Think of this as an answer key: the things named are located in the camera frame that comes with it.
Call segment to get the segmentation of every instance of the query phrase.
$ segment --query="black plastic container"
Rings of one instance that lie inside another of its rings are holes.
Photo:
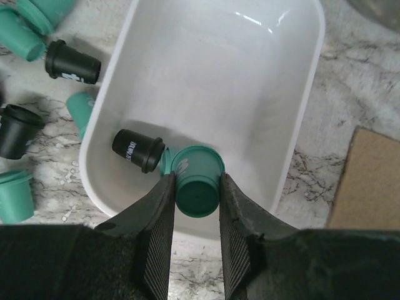
[[[20,159],[43,128],[43,119],[34,112],[17,105],[7,105],[1,117],[0,156]]]
[[[60,39],[52,42],[47,49],[45,67],[53,79],[66,78],[95,84],[99,79],[101,61],[68,47]]]
[[[164,149],[165,144],[160,137],[152,139],[127,129],[120,130],[112,143],[116,154],[142,168],[143,173],[155,170]]]

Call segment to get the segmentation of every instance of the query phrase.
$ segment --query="cardboard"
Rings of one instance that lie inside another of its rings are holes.
[[[400,143],[357,129],[328,228],[400,229]]]

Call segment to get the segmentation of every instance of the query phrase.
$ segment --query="white plastic bin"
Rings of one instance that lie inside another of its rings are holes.
[[[274,211],[323,36],[318,0],[134,0],[82,144],[89,197],[113,216],[159,180],[113,153],[125,128],[176,149],[210,145],[240,188]],[[177,210],[175,230],[218,240],[218,214]]]

